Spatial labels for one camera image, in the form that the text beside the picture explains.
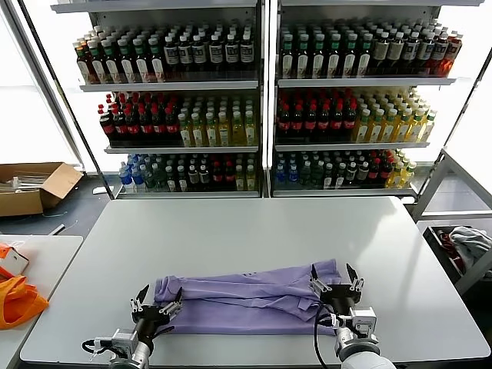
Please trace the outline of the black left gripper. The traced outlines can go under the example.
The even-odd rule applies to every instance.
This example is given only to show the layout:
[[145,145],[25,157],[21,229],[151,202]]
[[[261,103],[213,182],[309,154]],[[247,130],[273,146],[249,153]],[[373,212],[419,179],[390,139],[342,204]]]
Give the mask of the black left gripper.
[[158,291],[158,305],[143,305],[150,285],[142,288],[135,298],[130,300],[131,317],[135,323],[135,330],[139,339],[154,339],[158,336],[160,327],[168,326],[171,320],[182,308],[183,288],[176,292],[168,291],[161,286]]

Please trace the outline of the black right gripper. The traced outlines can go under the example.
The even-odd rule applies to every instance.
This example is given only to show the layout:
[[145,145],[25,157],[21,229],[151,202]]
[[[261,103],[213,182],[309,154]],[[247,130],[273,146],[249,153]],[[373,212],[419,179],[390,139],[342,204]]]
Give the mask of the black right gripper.
[[350,309],[359,303],[364,287],[364,278],[359,277],[356,270],[348,263],[346,263],[346,268],[349,284],[328,285],[318,277],[314,264],[311,265],[310,289],[320,297],[321,303],[336,315],[348,316]]

